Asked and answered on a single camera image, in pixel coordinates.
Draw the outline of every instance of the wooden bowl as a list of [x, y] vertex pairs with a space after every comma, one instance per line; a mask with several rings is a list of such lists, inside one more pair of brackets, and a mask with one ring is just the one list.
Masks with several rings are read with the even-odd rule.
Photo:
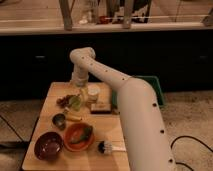
[[84, 128], [90, 126], [87, 123], [74, 123], [69, 126], [64, 135], [64, 145], [69, 151], [77, 152], [86, 150], [94, 142], [94, 133], [90, 135], [87, 140], [81, 141], [79, 143], [70, 143], [71, 139], [78, 139], [84, 132]]
[[40, 160], [55, 159], [63, 146], [61, 136], [56, 132], [46, 132], [35, 143], [34, 154]]

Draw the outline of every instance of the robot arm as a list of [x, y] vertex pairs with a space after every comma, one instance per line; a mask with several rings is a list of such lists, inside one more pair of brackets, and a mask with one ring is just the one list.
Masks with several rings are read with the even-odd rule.
[[95, 52], [92, 48], [71, 52], [70, 59], [74, 63], [73, 82], [83, 86], [90, 72], [117, 92], [121, 127], [131, 170], [175, 171], [175, 160], [151, 85], [93, 58]]

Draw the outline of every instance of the bottle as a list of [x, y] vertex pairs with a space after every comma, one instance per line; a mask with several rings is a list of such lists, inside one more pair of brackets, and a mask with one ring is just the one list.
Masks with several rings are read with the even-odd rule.
[[84, 0], [82, 19], [79, 24], [97, 24], [98, 22], [98, 0]]

